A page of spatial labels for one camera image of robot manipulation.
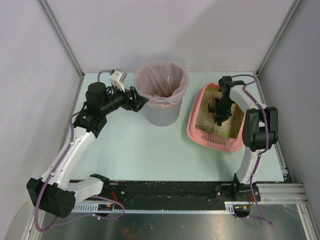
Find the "black slotted litter scoop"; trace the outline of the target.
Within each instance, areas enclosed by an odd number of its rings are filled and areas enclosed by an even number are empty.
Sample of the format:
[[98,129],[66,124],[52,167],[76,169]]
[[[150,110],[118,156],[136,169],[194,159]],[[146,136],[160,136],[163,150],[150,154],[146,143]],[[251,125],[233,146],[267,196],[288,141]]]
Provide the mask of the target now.
[[219,116],[219,103],[220,100],[218,98],[215,98],[213,104],[208,104],[208,112],[211,113],[214,118],[217,118]]

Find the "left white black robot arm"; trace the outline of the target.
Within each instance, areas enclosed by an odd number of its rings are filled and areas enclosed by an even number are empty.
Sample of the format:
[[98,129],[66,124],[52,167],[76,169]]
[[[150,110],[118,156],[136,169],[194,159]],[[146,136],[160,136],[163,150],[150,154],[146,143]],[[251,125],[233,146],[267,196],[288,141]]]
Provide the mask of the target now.
[[85,97],[82,109],[71,122],[68,142],[41,177],[30,178],[26,184],[34,207],[61,219],[66,218],[76,204],[111,192],[109,178],[97,173],[85,180],[70,182],[82,156],[107,124],[107,115],[119,108],[137,113],[148,102],[133,86],[120,90],[102,82],[90,84]]

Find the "pink green litter box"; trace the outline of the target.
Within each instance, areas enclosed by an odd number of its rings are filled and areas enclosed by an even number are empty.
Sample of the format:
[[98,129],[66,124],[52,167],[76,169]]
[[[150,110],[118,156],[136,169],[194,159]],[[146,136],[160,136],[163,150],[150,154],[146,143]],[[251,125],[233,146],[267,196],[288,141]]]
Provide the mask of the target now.
[[242,125],[240,127],[237,138],[227,138],[227,137],[217,136],[196,128],[196,120],[197,120],[201,100],[205,90],[209,88],[217,89],[219,91],[219,85],[214,82],[206,83],[204,87],[199,90],[195,98],[195,101],[193,103],[193,106],[191,108],[190,116],[188,119],[188,124],[186,129],[187,135],[192,141],[204,147],[217,150],[217,151],[223,151],[223,152],[237,152],[244,145],[242,140],[244,117],[243,117]]

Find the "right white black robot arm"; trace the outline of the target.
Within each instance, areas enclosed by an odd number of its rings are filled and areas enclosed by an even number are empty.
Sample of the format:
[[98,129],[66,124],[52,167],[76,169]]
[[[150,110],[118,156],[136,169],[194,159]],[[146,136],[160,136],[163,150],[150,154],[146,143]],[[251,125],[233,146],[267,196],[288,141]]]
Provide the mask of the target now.
[[247,87],[255,83],[233,80],[232,76],[223,76],[219,81],[221,97],[214,100],[210,111],[214,123],[221,127],[231,116],[233,104],[244,113],[242,141],[245,151],[241,165],[234,174],[232,184],[226,191],[236,201],[245,201],[249,196],[255,198],[256,173],[261,160],[272,145],[278,142],[279,119],[276,107],[269,107],[256,100]]

